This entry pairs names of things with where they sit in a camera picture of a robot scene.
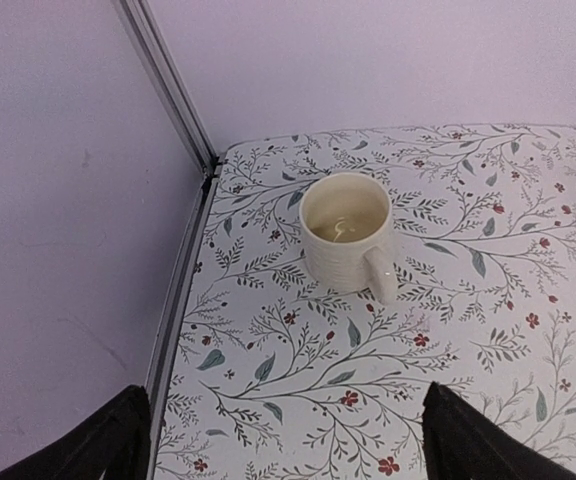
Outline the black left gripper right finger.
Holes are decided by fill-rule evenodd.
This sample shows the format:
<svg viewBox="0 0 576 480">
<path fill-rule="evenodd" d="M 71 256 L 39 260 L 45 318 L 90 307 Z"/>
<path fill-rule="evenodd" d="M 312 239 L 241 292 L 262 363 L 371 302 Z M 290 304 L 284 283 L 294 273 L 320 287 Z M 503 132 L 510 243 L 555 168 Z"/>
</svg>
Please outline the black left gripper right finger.
<svg viewBox="0 0 576 480">
<path fill-rule="evenodd" d="M 423 406 L 429 479 L 576 479 L 576 473 L 506 434 L 445 385 L 431 383 Z"/>
</svg>

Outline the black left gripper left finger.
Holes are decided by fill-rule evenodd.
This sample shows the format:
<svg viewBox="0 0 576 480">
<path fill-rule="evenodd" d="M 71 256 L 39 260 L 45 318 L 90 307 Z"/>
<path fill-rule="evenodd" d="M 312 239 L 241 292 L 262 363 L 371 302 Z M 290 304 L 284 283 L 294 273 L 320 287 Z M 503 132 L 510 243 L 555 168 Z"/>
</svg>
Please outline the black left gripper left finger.
<svg viewBox="0 0 576 480">
<path fill-rule="evenodd" d="M 129 385 L 64 437 L 0 472 L 0 480 L 145 479 L 149 397 Z"/>
</svg>

